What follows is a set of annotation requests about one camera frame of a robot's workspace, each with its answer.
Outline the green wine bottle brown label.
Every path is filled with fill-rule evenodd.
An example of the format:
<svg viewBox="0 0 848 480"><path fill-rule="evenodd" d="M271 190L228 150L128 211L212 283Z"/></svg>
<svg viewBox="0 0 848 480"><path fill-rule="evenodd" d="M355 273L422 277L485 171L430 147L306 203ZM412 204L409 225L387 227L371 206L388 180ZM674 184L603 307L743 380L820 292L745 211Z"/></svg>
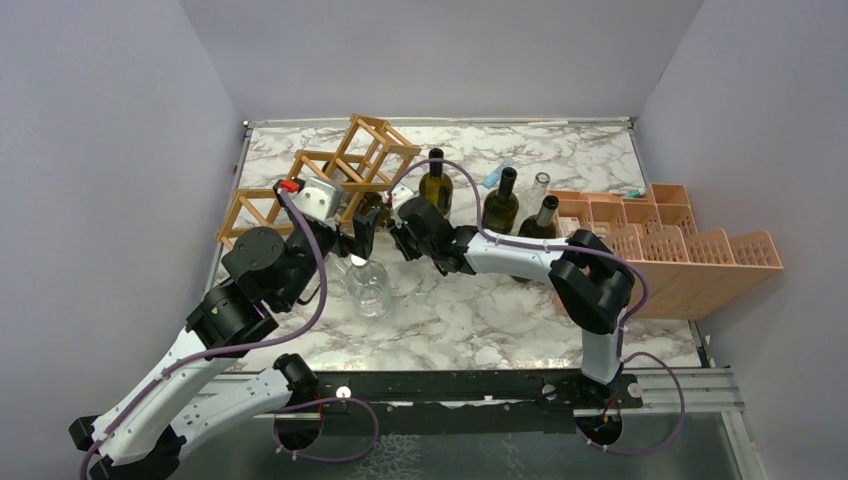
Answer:
<svg viewBox="0 0 848 480"><path fill-rule="evenodd" d="M329 169L330 162L324 163L321 167L323 173L327 173ZM336 167L333 172L331 172L331 175L329 175L329 177L332 179L333 182L338 184L354 182L354 179L352 179L343 169L340 169L338 167ZM355 200L354 197L358 194L355 191L349 190L347 187L343 187L343 190L344 192L342 194L342 198L339 201L338 207L336 209L336 215L338 217L343 217L346 214L347 210L349 210L349 207L351 206L351 203L353 202L353 200ZM379 213L377 215L376 229L377 231L386 231L388 229L387 222L390 218L391 210L389 205L384 201L383 193L384 192L382 191L363 192L359 200L353 202L355 203L355 208L353 209L353 213L351 213L351 218L349 220L352 220L352 216L354 214L360 214L364 216L372 210L378 211Z"/></svg>

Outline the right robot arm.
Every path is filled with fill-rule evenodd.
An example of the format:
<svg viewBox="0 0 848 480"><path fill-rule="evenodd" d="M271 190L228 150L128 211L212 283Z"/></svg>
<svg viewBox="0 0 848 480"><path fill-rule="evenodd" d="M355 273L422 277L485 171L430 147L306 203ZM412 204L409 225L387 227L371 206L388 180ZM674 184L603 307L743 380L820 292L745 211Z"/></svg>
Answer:
<svg viewBox="0 0 848 480"><path fill-rule="evenodd" d="M616 395L620 322L635 277L597 236L579 229L568 238L532 239L453 226L418 195L391 206L390 233L406 260L425 256L443 275L504 274L551 286L582 330L579 398L600 407Z"/></svg>

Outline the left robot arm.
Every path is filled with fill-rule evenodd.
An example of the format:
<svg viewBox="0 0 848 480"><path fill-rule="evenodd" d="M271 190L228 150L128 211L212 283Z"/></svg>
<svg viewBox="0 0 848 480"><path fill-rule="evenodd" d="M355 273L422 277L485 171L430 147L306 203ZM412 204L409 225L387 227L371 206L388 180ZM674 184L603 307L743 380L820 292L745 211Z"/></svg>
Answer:
<svg viewBox="0 0 848 480"><path fill-rule="evenodd" d="M377 212L354 218L346 235L326 216L298 208L295 230L243 234L224 257L227 278L188 316L160 362L109 411L69 428L85 456L84 479L165 479L198 447L251 417L276 409L319 410L318 379L298 354L283 354L249 380L208 399L199 392L249 351L271 344L276 315L303 301L312 280L327 295L328 254L367 257Z"/></svg>

